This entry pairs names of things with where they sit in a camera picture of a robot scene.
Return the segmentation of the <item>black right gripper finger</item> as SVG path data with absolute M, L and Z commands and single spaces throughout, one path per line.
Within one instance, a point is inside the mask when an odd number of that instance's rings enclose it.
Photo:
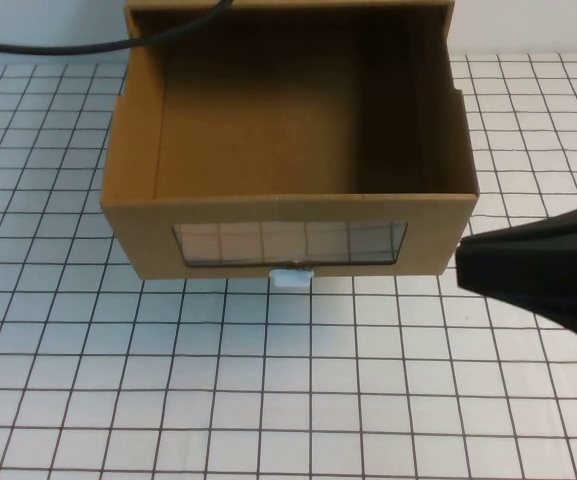
M 551 320 L 577 335 L 577 227 L 469 237 L 455 254 L 460 288 Z
M 577 209 L 536 222 L 464 237 L 459 246 L 482 242 L 527 241 L 577 232 Z

